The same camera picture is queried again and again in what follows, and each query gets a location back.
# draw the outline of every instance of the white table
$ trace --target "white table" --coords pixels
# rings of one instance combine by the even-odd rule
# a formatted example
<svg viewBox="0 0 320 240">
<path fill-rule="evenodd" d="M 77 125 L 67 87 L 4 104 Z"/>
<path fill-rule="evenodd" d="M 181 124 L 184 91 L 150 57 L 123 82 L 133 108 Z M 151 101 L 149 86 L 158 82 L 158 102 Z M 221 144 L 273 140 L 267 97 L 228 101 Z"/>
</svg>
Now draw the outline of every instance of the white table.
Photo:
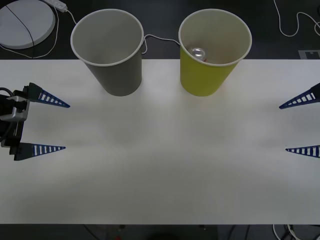
<svg viewBox="0 0 320 240">
<path fill-rule="evenodd" d="M 318 60 L 243 60 L 208 97 L 179 60 L 144 60 L 140 88 L 106 93 L 79 60 L 2 60 L 70 108 L 32 103 L 22 142 L 66 149 L 13 161 L 0 148 L 0 224 L 318 224 L 320 104 L 279 106 L 320 82 Z"/>
</svg>

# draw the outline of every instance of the cable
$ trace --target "cable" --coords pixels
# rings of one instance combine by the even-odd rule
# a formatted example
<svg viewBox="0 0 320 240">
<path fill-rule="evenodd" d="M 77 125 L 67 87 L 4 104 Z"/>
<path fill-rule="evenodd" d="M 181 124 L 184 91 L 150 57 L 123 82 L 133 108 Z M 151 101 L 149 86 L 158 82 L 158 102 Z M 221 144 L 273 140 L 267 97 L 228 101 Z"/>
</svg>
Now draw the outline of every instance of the cable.
<svg viewBox="0 0 320 240">
<path fill-rule="evenodd" d="M 5 87 L 0 87 L 0 91 L 5 91 L 9 94 L 10 97 L 13 97 L 14 94 L 12 93 L 12 91 L 10 91 L 8 88 Z M 9 134 L 12 126 L 14 125 L 13 122 L 10 122 L 8 128 L 6 129 L 6 131 L 3 133 L 3 135 L 0 137 L 0 143 L 6 138 L 6 136 Z"/>
<path fill-rule="evenodd" d="M 85 225 L 85 224 L 82 224 L 84 226 L 84 228 L 88 231 L 88 233 L 91 234 L 92 237 L 94 237 L 94 239 L 96 240 L 100 240 L 96 235 L 94 235 L 94 233 Z"/>
<path fill-rule="evenodd" d="M 55 7 L 53 7 L 53 8 L 54 8 L 54 10 L 55 10 L 56 17 L 57 17 L 56 34 L 55 34 L 55 40 L 54 40 L 53 47 L 52 47 L 52 48 L 50 49 L 50 51 L 48 51 L 46 54 L 41 55 L 41 56 L 35 56 L 35 57 L 32 56 L 32 57 L 31 57 L 31 56 L 28 56 L 28 55 L 25 55 L 25 54 L 22 54 L 22 53 L 13 51 L 13 50 L 11 50 L 11 49 L 8 49 L 8 48 L 6 48 L 6 47 L 4 47 L 4 46 L 2 46 L 2 45 L 0 45 L 0 47 L 1 47 L 2 49 L 4 49 L 4 50 L 7 50 L 7 51 L 9 51 L 9 52 L 12 52 L 12 53 L 15 53 L 15 54 L 19 54 L 19 55 L 25 56 L 25 57 L 27 57 L 27 58 L 29 58 L 29 59 L 39 59 L 39 58 L 42 58 L 42 57 L 47 56 L 47 55 L 48 55 L 49 53 L 51 53 L 51 51 L 55 48 L 56 43 L 57 43 L 57 39 L 58 39 L 59 15 L 58 15 L 57 9 L 56 9 Z"/>
<path fill-rule="evenodd" d="M 276 11 L 277 11 L 277 13 L 278 13 L 278 17 L 279 17 L 279 30 L 280 30 L 280 32 L 281 32 L 284 36 L 286 36 L 286 37 L 293 37 L 293 36 L 295 36 L 295 35 L 298 33 L 298 31 L 299 31 L 299 14 L 304 14 L 304 15 L 306 15 L 307 17 L 309 17 L 309 18 L 315 23 L 315 25 L 314 25 L 314 31 L 315 31 L 315 33 L 316 33 L 318 36 L 320 36 L 320 33 L 318 33 L 318 32 L 317 32 L 317 29 L 316 29 L 316 27 L 318 27 L 318 28 L 320 29 L 320 25 L 319 25 L 319 24 L 320 24 L 320 21 L 319 21 L 319 22 L 316 22 L 316 20 L 314 20 L 310 15 L 308 15 L 308 14 L 306 14 L 306 13 L 304 13 L 304 12 L 301 12 L 301 11 L 299 11 L 299 12 L 296 14 L 296 21 L 297 21 L 297 29 L 296 29 L 296 32 L 295 32 L 294 34 L 292 34 L 292 35 L 287 35 L 287 34 L 285 34 L 285 33 L 281 30 L 281 18 L 280 18 L 280 13 L 279 13 L 277 4 L 276 4 L 276 0 L 273 0 L 273 3 L 274 3 L 274 6 L 275 6 Z"/>
<path fill-rule="evenodd" d="M 247 239 L 248 239 L 250 226 L 251 226 L 251 225 L 248 225 L 248 227 L 246 228 L 244 240 L 247 240 Z"/>
<path fill-rule="evenodd" d="M 8 88 L 0 87 L 0 91 L 5 91 L 5 92 L 7 92 L 10 97 L 13 97 L 13 96 L 14 96 L 13 92 L 10 91 Z"/>
<path fill-rule="evenodd" d="M 295 240 L 301 240 L 300 238 L 298 238 L 295 234 L 295 232 L 291 229 L 291 226 L 289 224 L 287 224 L 288 230 L 291 233 L 291 235 L 294 237 Z"/>
<path fill-rule="evenodd" d="M 76 22 L 74 16 L 72 15 L 72 13 L 68 9 L 66 9 L 65 11 L 68 12 L 71 15 L 74 24 L 77 24 L 77 22 Z"/>
<path fill-rule="evenodd" d="M 30 38 L 32 40 L 32 47 L 35 46 L 35 42 L 34 42 L 34 39 L 29 31 L 29 29 L 27 28 L 27 26 L 20 20 L 20 18 L 18 18 L 17 15 L 15 15 L 15 13 L 13 11 L 11 11 L 11 9 L 8 7 L 8 5 L 5 5 L 6 8 L 22 23 L 22 25 L 25 27 L 25 29 L 28 31 L 29 35 L 30 35 Z M 32 58 L 34 58 L 34 48 L 32 49 Z"/>
<path fill-rule="evenodd" d="M 276 239 L 281 240 L 281 238 L 280 238 L 280 237 L 278 236 L 278 234 L 276 233 L 276 229 L 275 229 L 275 225 L 274 225 L 274 224 L 272 225 L 272 230 L 273 230 L 273 233 L 274 233 Z"/>
<path fill-rule="evenodd" d="M 229 232 L 229 235 L 228 235 L 228 240 L 231 239 L 231 235 L 232 235 L 232 233 L 234 232 L 235 227 L 236 227 L 236 225 L 232 225 L 232 227 L 231 227 L 231 229 L 230 229 L 230 232 Z"/>
<path fill-rule="evenodd" d="M 158 37 L 158 36 L 155 36 L 155 35 L 152 35 L 152 34 L 147 34 L 147 35 L 144 36 L 145 51 L 142 54 L 146 54 L 147 51 L 148 51 L 148 46 L 147 46 L 147 41 L 146 41 L 147 37 L 153 37 L 153 38 L 164 40 L 164 41 L 172 41 L 172 42 L 175 42 L 176 44 L 178 44 L 180 46 L 180 43 L 178 41 L 174 40 L 174 39 L 162 38 L 162 37 Z"/>
</svg>

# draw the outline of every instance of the table surface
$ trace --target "table surface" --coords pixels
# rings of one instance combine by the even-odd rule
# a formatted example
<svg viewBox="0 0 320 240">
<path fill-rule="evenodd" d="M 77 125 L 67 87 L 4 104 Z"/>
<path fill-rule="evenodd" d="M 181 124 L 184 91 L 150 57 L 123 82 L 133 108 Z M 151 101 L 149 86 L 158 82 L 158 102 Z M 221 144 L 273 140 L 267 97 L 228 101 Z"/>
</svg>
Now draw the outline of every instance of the table surface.
<svg viewBox="0 0 320 240">
<path fill-rule="evenodd" d="M 34 82 L 22 141 L 66 149 L 15 162 L 0 148 L 0 224 L 317 224 L 320 105 L 279 106 L 319 82 L 319 60 L 243 60 L 208 97 L 179 60 L 143 60 L 125 97 L 79 60 L 1 60 L 2 87 Z"/>
<path fill-rule="evenodd" d="M 305 12 L 320 21 L 317 8 L 319 0 L 276 0 L 281 14 L 282 30 L 293 34 L 297 29 L 297 12 Z M 0 8 L 13 0 L 0 1 Z M 314 23 L 300 15 L 300 30 L 294 37 L 286 37 L 279 31 L 279 22 L 273 0 L 63 0 L 76 21 L 100 9 L 121 9 L 135 15 L 141 22 L 145 34 L 162 38 L 178 39 L 182 21 L 191 13 L 208 8 L 230 11 L 242 18 L 252 32 L 252 48 L 247 59 L 300 59 L 301 51 L 306 58 L 320 59 L 320 37 L 314 32 Z M 70 35 L 74 27 L 71 16 L 59 12 L 60 25 L 54 50 L 43 59 L 76 59 L 70 46 Z M 42 43 L 35 46 L 34 55 L 46 54 L 53 46 L 56 28 Z M 179 47 L 174 42 L 148 38 L 145 59 L 179 59 Z M 32 48 L 21 50 L 32 56 Z M 25 59 L 25 57 L 0 49 L 0 59 Z"/>
</svg>

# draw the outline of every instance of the white circular plate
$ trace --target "white circular plate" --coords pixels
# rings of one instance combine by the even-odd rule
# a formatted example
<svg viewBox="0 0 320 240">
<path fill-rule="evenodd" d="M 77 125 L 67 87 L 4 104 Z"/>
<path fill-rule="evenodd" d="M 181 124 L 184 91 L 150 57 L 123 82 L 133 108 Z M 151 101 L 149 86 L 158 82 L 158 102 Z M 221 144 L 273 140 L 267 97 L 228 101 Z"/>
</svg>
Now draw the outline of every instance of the white circular plate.
<svg viewBox="0 0 320 240">
<path fill-rule="evenodd" d="M 18 0 L 7 6 L 28 28 L 34 45 L 45 40 L 55 27 L 55 15 L 42 1 Z M 0 45 L 9 49 L 32 47 L 30 34 L 10 10 L 5 6 L 0 9 Z"/>
</svg>

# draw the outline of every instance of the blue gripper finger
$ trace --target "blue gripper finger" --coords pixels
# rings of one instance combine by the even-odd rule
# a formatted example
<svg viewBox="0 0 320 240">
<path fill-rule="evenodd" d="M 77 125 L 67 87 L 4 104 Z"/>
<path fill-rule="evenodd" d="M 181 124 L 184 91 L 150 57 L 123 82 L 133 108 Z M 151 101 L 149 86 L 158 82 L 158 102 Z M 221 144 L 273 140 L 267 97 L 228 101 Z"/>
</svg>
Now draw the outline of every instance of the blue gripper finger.
<svg viewBox="0 0 320 240">
<path fill-rule="evenodd" d="M 63 108 L 70 108 L 70 105 L 66 104 L 61 99 L 57 98 L 56 96 L 50 94 L 49 92 L 47 92 L 45 90 L 42 90 L 37 102 L 42 103 L 42 104 L 50 104 L 50 105 L 54 105 L 54 106 L 59 106 L 59 107 L 63 107 Z"/>
<path fill-rule="evenodd" d="M 313 86 L 308 91 L 290 99 L 289 101 L 282 104 L 280 109 L 287 109 L 300 105 L 307 105 L 320 102 L 320 83 Z"/>
<path fill-rule="evenodd" d="M 319 148 L 320 148 L 320 145 L 315 145 L 315 146 L 286 148 L 285 150 L 289 153 L 300 154 L 300 155 L 314 157 L 314 158 L 320 158 Z"/>
</svg>

